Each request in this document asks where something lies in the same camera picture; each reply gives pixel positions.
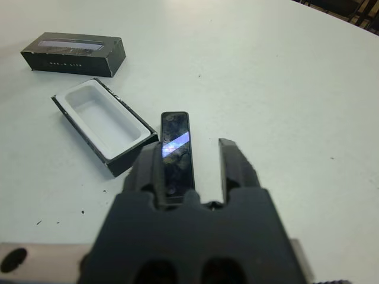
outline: smartphone screen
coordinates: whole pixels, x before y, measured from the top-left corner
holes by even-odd
[[[189,126],[186,112],[162,114],[160,137],[169,203],[181,203],[184,193],[195,189]]]

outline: chair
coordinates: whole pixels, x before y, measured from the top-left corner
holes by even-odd
[[[354,0],[303,0],[308,6],[315,5],[323,8],[327,13],[332,12],[342,17],[348,18],[348,22],[353,19],[365,0],[359,2]]]

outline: circular hole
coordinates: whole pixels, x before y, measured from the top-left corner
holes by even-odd
[[[12,272],[26,259],[28,252],[24,248],[18,248],[10,252],[2,261],[0,270],[2,273]]]

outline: table surface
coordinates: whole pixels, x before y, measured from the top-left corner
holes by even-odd
[[[232,139],[317,280],[377,281],[379,37],[290,0],[17,0],[1,14],[0,241],[94,241],[127,173],[113,178],[50,99],[92,77],[32,72],[20,50],[45,31],[119,36],[127,60],[101,80],[156,130],[163,111],[189,113],[202,201],[221,200],[217,139]]]

